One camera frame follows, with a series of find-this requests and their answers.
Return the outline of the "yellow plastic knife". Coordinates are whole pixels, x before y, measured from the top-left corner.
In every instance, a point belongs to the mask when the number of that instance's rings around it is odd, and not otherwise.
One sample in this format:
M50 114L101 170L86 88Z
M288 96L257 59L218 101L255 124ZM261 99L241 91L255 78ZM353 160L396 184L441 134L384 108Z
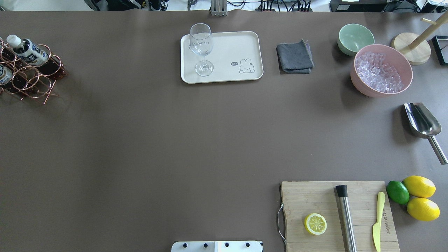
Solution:
M377 252L381 252L381 225L385 205L385 193L380 191L377 195L376 222L372 226L372 237Z

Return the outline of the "steel ice scoop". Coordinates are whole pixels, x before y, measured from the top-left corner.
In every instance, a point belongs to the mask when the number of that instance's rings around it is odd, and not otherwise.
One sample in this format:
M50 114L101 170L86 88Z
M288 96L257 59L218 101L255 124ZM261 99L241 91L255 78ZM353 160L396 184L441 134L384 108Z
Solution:
M438 120L424 103L405 103L404 108L413 134L429 140L440 164L446 165L447 157L436 139L442 129Z

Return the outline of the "green lime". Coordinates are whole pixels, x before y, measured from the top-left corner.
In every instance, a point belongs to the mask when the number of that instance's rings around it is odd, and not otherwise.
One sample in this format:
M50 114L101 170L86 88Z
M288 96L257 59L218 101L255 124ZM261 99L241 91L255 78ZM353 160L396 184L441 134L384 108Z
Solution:
M389 198L397 204L405 205L410 200L410 193L402 182L389 181L386 185L386 191Z

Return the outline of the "green empty bowl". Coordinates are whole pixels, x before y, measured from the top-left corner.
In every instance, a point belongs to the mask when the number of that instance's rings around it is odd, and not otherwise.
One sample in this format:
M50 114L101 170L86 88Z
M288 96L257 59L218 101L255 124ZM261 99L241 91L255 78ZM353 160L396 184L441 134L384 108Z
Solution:
M355 56L363 47L374 43L372 32L361 24L346 24L339 30L338 48L348 56Z

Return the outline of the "clear wine glass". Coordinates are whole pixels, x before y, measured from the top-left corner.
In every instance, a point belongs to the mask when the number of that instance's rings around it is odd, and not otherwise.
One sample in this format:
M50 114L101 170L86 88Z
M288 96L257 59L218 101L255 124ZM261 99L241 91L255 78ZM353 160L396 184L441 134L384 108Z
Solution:
M189 31L189 46L195 54L202 57L195 66L196 73L200 76L211 75L214 65L205 59L214 47L211 28L205 23L194 24Z

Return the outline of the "tea bottle white cap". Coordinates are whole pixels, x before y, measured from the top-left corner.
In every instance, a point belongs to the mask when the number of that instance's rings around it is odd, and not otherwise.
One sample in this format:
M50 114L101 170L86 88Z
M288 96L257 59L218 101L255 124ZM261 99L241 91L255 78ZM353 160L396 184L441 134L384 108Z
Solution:
M9 35L7 43L14 54L32 67L41 67L46 64L49 55L30 39L21 39L16 35Z

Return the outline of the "yellow lemon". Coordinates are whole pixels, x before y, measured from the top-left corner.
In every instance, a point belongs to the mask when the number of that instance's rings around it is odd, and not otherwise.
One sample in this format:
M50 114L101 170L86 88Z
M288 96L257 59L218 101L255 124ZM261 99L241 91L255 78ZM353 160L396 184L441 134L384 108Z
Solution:
M426 198L413 198L406 206L408 214L420 221L433 221L440 216L438 204Z
M412 175L402 180L410 195L420 198L430 198L436 192L434 182L423 176Z

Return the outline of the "upper yellow lemon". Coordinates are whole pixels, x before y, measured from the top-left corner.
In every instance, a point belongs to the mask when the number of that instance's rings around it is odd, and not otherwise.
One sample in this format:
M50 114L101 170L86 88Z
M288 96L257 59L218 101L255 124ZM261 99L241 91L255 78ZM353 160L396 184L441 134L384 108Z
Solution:
M434 182L423 176L412 175L402 180L410 195L420 198L430 198L436 192Z

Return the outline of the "steel muddler black tip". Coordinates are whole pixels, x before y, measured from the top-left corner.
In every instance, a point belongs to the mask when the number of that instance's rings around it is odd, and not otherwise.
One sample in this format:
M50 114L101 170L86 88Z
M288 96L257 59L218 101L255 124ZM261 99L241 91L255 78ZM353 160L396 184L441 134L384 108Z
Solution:
M346 250L347 252L357 252L354 228L349 207L347 185L336 185L335 189L341 210Z

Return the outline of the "wooden cup tree stand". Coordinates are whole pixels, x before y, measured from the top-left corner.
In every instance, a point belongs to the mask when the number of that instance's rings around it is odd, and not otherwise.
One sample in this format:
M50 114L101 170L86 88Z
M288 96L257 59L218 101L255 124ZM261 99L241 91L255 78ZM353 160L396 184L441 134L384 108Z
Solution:
M444 12L437 20L433 21L421 18L420 21L430 24L421 34L401 33L391 41L392 48L404 55L411 65L426 63L431 56L431 48L427 38L432 35L440 26L447 23L448 13Z

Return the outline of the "half lemon slice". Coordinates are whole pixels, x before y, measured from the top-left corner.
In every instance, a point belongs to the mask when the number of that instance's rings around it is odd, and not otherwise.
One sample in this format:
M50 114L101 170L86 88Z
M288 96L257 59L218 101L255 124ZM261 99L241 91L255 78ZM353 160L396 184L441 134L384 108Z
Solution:
M325 217L318 213L310 213L305 217L304 228L312 235L322 235L327 229Z

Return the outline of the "bamboo cutting board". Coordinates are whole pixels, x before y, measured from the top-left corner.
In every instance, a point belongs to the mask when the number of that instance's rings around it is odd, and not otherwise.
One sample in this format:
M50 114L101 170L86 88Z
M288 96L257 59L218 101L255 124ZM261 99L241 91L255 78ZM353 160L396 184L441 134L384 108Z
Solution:
M342 210L335 187L346 185L357 251L375 252L372 227L377 220L377 195L386 192L383 181L305 181L280 184L285 218L287 252L346 252ZM326 231L309 233L304 219L311 213L323 215Z

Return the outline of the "lower yellow lemon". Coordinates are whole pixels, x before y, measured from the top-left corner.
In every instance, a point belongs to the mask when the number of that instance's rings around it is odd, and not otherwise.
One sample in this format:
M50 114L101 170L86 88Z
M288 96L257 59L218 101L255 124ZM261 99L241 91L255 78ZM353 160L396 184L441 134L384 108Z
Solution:
M440 216L438 204L426 198L413 198L406 206L408 214L420 221L433 221Z

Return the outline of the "pink bowl of ice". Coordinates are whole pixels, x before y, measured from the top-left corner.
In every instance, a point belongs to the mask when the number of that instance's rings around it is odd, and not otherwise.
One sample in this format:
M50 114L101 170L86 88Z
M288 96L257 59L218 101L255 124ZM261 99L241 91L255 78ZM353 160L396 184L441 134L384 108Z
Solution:
M405 91L413 80L413 70L397 50L372 44L355 55L350 77L364 95L386 97Z

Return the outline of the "white rabbit tray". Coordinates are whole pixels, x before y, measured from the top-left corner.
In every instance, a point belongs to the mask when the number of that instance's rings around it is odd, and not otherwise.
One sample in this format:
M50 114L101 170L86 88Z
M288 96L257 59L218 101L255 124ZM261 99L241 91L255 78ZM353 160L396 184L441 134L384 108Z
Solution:
M250 81L263 76L259 37L253 31L213 33L214 48L206 59L214 64L210 76L195 71L201 57L189 48L189 34L181 38L180 73L188 84Z

